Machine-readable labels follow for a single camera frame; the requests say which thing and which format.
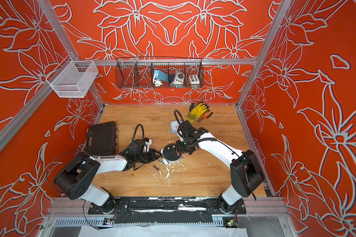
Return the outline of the white grey device in basket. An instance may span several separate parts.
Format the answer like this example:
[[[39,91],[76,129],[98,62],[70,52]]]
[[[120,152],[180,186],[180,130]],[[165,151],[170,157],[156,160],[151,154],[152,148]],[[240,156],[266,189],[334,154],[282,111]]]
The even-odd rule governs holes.
[[[180,71],[176,71],[169,77],[169,83],[171,86],[182,86],[185,82],[185,74]]]

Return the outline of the white button box in basket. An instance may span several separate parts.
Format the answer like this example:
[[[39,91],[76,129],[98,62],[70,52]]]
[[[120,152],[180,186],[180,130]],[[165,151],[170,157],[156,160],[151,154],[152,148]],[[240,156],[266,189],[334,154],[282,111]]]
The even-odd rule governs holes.
[[[189,75],[188,76],[188,82],[192,88],[198,88],[200,86],[200,79],[198,75]]]

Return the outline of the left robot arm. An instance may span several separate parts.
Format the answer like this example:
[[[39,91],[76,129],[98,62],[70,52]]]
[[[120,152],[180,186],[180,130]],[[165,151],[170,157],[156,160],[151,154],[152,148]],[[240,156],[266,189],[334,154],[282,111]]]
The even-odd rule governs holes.
[[[54,177],[54,184],[71,200],[83,199],[95,204],[105,214],[117,207],[115,197],[93,184],[96,175],[137,170],[162,154],[151,146],[151,139],[132,137],[130,144],[117,153],[117,124],[114,121],[92,125],[87,130],[86,146]]]

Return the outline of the white twin-bell alarm clock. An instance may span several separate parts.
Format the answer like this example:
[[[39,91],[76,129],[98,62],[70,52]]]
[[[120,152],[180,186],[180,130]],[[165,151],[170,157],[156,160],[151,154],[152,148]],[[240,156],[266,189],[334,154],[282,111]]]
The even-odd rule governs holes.
[[[161,154],[162,154],[162,163],[167,166],[170,164],[177,163],[182,157],[182,154],[178,151],[176,144],[167,145],[165,148],[161,150]]]

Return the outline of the clear plastic wall bin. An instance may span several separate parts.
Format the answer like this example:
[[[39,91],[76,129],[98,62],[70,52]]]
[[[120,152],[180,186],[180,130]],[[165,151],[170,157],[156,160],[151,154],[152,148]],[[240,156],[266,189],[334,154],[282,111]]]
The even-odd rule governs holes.
[[[60,98],[84,98],[97,75],[98,68],[93,61],[89,61],[88,66],[68,61],[47,79],[47,83]]]

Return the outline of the orange handled pliers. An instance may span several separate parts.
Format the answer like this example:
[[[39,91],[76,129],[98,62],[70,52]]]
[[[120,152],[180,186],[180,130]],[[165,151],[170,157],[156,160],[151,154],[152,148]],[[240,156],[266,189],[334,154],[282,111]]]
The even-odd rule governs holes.
[[[201,121],[203,121],[203,120],[206,120],[206,119],[209,118],[212,114],[213,114],[213,112],[211,112],[210,110],[206,111],[204,114],[202,114],[202,115],[198,118],[197,122],[201,122]]]

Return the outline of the yellow work glove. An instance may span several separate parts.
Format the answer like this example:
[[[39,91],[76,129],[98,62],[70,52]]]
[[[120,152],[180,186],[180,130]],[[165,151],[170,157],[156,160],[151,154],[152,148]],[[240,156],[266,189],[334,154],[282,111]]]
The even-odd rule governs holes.
[[[209,106],[203,102],[198,104],[192,103],[189,109],[189,114],[187,115],[187,120],[189,122],[195,122],[208,110]]]

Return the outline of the black plastic tool case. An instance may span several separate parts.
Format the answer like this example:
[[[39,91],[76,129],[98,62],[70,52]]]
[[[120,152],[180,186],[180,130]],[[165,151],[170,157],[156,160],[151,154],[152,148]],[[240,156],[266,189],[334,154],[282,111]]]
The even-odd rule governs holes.
[[[84,151],[94,156],[117,153],[117,124],[114,121],[89,126]]]

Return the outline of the light blue square alarm clock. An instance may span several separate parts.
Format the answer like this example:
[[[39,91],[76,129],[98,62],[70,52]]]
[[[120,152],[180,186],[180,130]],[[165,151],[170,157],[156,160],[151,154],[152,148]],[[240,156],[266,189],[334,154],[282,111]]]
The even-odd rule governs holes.
[[[172,133],[177,133],[178,127],[179,123],[176,120],[170,122],[170,130]]]

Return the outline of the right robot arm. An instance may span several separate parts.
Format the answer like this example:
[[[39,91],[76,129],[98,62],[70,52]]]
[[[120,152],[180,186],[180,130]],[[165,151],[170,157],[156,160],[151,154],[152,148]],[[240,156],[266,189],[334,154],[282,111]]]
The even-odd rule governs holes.
[[[174,110],[174,116],[180,137],[180,141],[176,142],[178,156],[185,153],[191,155],[201,149],[222,161],[230,170],[231,184],[219,195],[218,208],[229,213],[235,209],[239,200],[254,197],[254,191],[266,180],[256,154],[251,150],[235,149],[202,127],[196,129],[183,119],[178,110]]]

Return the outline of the blue white item in basket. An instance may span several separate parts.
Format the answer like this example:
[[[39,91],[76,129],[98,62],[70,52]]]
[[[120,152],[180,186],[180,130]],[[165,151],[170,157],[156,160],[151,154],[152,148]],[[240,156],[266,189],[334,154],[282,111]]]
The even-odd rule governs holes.
[[[156,87],[160,87],[163,83],[169,82],[168,74],[160,70],[154,70],[152,75],[152,82]]]

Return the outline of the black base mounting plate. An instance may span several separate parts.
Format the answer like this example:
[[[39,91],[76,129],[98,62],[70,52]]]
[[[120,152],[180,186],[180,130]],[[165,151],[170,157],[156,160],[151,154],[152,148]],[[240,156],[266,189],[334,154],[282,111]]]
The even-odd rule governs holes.
[[[117,224],[182,224],[227,226],[239,215],[246,214],[243,200],[225,211],[217,198],[206,197],[119,197],[115,206],[104,212],[90,204],[88,215],[103,215],[102,226]]]

